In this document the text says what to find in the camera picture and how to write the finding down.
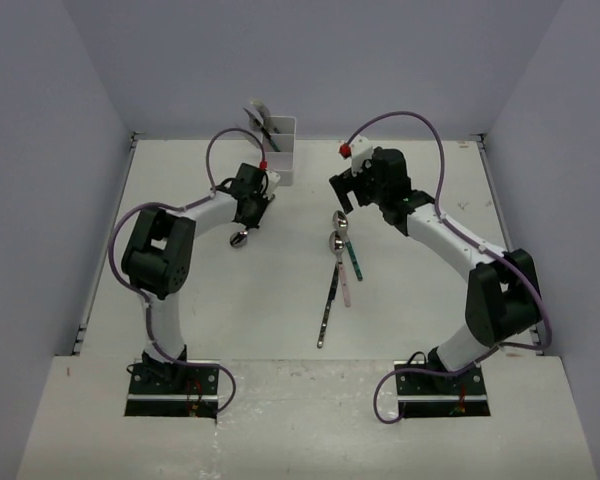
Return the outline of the teal handled spoon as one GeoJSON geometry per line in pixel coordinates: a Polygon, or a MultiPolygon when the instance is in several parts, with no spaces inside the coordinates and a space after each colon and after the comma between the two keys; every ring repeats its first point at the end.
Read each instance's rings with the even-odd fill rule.
{"type": "Polygon", "coordinates": [[[348,235],[349,221],[346,214],[341,210],[335,211],[332,217],[332,224],[335,231],[345,243],[357,280],[362,282],[363,274],[355,254],[353,244],[348,235]]]}

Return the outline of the dark dotted handled spoon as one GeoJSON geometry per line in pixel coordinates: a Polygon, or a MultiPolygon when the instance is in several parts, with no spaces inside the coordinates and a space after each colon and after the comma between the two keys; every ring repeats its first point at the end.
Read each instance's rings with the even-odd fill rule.
{"type": "Polygon", "coordinates": [[[232,248],[238,249],[247,245],[249,238],[249,230],[242,229],[234,232],[229,239],[229,244],[232,248]]]}

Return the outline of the pink handled spoon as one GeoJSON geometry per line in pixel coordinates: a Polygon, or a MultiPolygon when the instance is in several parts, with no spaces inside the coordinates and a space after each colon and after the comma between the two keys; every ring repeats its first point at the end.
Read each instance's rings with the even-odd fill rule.
{"type": "Polygon", "coordinates": [[[344,241],[340,237],[337,231],[333,231],[329,237],[329,248],[331,252],[336,257],[336,266],[339,274],[339,282],[342,288],[342,295],[344,300],[344,305],[349,308],[351,306],[351,295],[348,288],[348,281],[346,277],[346,271],[343,262],[343,252],[345,248],[344,241]]]}

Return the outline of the teal handled knife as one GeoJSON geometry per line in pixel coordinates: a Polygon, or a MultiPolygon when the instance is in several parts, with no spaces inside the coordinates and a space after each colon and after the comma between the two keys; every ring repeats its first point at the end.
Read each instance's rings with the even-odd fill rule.
{"type": "Polygon", "coordinates": [[[275,141],[271,137],[271,134],[267,130],[267,128],[264,126],[264,123],[261,122],[260,120],[258,120],[257,117],[252,112],[247,110],[246,108],[244,108],[244,111],[247,114],[247,116],[249,117],[250,128],[253,131],[258,131],[259,133],[261,133],[263,135],[263,137],[268,141],[269,145],[273,148],[273,150],[275,152],[280,152],[278,145],[275,143],[275,141]]]}

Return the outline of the dark dotted handled knife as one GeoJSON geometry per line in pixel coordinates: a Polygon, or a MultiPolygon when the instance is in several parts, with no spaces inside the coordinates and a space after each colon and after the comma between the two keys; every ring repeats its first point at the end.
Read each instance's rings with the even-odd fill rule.
{"type": "Polygon", "coordinates": [[[337,292],[338,281],[339,281],[339,270],[338,270],[338,264],[335,263],[332,277],[331,277],[330,286],[329,286],[327,300],[326,300],[325,307],[323,310],[318,339],[316,342],[316,347],[318,349],[322,349],[324,346],[324,339],[325,339],[326,330],[328,327],[332,303],[335,299],[336,292],[337,292]]]}

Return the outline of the teal handled fork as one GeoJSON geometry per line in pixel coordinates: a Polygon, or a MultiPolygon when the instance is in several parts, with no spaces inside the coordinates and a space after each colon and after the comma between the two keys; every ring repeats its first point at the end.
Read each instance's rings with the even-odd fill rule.
{"type": "Polygon", "coordinates": [[[261,122],[264,123],[264,126],[267,128],[270,134],[278,133],[279,130],[273,123],[269,108],[261,100],[258,99],[251,99],[250,103],[255,109],[255,111],[259,114],[261,122]]]}

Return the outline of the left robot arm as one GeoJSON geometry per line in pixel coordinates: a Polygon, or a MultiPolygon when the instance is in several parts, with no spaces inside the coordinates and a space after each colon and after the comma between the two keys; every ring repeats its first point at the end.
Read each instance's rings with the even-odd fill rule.
{"type": "Polygon", "coordinates": [[[208,195],[175,207],[158,202],[139,207],[121,268],[124,281],[145,307],[145,359],[155,360],[152,380],[175,393],[188,379],[186,344],[182,337],[179,292],[191,267],[194,241],[230,223],[257,229],[275,198],[280,175],[243,163],[237,174],[208,195]]]}

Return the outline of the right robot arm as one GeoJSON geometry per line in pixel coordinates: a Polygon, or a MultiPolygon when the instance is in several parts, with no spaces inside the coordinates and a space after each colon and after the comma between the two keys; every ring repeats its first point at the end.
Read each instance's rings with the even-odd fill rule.
{"type": "Polygon", "coordinates": [[[343,144],[339,153],[351,163],[330,179],[343,210],[376,205],[387,224],[436,253],[466,282],[463,325],[428,356],[428,385],[447,393],[470,364],[540,321],[533,260],[523,250],[470,238],[430,194],[412,187],[401,151],[343,144]]]}

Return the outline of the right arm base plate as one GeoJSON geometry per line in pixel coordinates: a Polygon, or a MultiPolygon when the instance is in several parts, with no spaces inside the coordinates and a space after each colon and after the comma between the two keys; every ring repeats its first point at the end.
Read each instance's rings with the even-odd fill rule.
{"type": "Polygon", "coordinates": [[[399,415],[403,419],[490,415],[480,367],[453,378],[398,373],[395,383],[399,415]]]}

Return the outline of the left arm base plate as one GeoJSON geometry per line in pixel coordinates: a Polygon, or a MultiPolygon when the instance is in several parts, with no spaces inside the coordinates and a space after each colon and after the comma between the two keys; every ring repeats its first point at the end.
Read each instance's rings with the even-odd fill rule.
{"type": "Polygon", "coordinates": [[[163,365],[149,359],[129,365],[127,372],[126,417],[217,418],[217,368],[163,365]]]}

